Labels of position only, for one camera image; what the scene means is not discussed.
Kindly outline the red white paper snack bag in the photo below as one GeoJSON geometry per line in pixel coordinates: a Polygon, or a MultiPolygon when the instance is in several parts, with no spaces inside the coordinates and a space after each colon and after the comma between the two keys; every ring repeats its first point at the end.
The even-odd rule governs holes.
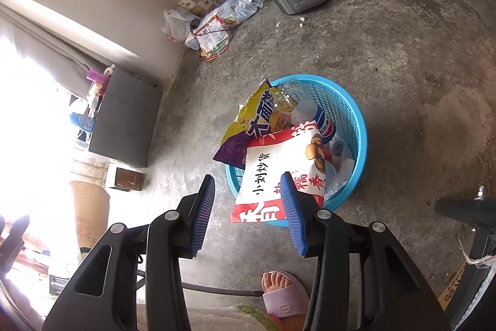
{"type": "Polygon", "coordinates": [[[306,122],[253,139],[246,151],[232,223],[284,220],[281,176],[288,172],[298,191],[324,205],[326,159],[317,123],[306,122]]]}

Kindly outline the clear plastic bottle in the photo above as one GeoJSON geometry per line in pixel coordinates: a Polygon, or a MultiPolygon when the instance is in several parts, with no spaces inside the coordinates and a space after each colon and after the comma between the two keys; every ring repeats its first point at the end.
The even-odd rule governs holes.
{"type": "Polygon", "coordinates": [[[336,133],[334,122],[304,83],[290,80],[277,85],[274,107],[279,113],[286,114],[293,126],[310,121],[316,122],[325,145],[330,144],[334,139],[336,133]]]}

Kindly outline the purple noodle snack bag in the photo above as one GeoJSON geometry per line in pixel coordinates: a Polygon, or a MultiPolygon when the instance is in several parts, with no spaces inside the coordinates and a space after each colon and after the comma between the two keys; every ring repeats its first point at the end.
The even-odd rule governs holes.
{"type": "Polygon", "coordinates": [[[217,162],[245,168],[249,143],[263,135],[291,126],[291,114],[297,102],[282,87],[265,80],[248,97],[226,130],[214,156],[217,162]]]}

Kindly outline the clear plastic round container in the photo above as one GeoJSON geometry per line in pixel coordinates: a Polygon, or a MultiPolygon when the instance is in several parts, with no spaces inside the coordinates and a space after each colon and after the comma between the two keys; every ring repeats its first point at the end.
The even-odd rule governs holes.
{"type": "Polygon", "coordinates": [[[338,169],[326,161],[325,167],[325,200],[327,201],[348,183],[355,168],[355,161],[345,158],[338,169]]]}

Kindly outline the blue plastic trash basket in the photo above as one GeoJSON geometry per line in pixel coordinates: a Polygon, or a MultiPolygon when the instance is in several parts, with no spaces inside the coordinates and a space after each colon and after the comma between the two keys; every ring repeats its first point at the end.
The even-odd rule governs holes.
{"type": "Polygon", "coordinates": [[[232,223],[286,225],[281,177],[335,210],[365,167],[366,125],[351,96],[320,76],[264,81],[241,106],[215,159],[235,195],[232,223]]]}

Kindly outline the foot in pink slipper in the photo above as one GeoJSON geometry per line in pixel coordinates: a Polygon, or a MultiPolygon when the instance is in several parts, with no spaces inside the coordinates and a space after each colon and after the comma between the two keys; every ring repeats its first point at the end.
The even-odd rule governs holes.
{"type": "Polygon", "coordinates": [[[295,275],[284,271],[264,272],[262,298],[267,316],[281,330],[302,331],[308,312],[309,295],[295,275]]]}

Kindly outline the blue detergent bottle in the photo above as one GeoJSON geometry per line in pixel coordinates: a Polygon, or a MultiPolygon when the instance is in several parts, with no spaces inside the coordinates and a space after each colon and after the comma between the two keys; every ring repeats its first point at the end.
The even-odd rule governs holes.
{"type": "Polygon", "coordinates": [[[70,114],[71,123],[80,130],[92,134],[94,129],[95,119],[84,114],[71,113],[70,114]]]}

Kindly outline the dark grey cabinet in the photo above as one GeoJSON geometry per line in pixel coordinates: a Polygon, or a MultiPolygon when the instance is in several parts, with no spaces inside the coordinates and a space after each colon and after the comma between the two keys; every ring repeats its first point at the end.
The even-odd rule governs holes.
{"type": "Polygon", "coordinates": [[[161,98],[159,88],[116,70],[98,110],[88,150],[146,168],[161,98]]]}

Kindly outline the purple cup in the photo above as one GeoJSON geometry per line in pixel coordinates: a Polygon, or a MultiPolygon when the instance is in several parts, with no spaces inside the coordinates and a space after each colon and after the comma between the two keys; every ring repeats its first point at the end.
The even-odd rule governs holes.
{"type": "Polygon", "coordinates": [[[107,76],[105,76],[103,73],[100,73],[100,72],[93,70],[93,69],[90,69],[86,73],[86,78],[91,82],[100,83],[102,85],[107,83],[109,80],[109,78],[107,76]]]}

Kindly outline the grey curtain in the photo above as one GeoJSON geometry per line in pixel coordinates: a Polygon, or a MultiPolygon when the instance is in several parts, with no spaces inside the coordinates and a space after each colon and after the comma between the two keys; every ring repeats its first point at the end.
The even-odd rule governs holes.
{"type": "Polygon", "coordinates": [[[1,6],[1,78],[26,83],[35,75],[50,76],[74,96],[89,91],[89,70],[106,64],[79,50],[31,20],[1,6]]]}

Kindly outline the pile of packets on floor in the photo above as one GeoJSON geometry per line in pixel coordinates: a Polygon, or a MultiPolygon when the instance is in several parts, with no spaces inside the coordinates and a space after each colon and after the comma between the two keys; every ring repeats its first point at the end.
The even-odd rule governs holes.
{"type": "Polygon", "coordinates": [[[267,0],[225,0],[201,20],[191,21],[185,45],[206,62],[217,59],[229,48],[229,34],[241,27],[267,0]]]}

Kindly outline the white plastic bag on floor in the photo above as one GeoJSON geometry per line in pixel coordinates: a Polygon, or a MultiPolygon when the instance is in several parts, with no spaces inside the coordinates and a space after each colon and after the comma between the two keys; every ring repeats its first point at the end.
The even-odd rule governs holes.
{"type": "Polygon", "coordinates": [[[163,17],[162,33],[172,42],[184,44],[190,33],[190,24],[197,16],[183,7],[178,7],[175,10],[165,10],[163,17]]]}

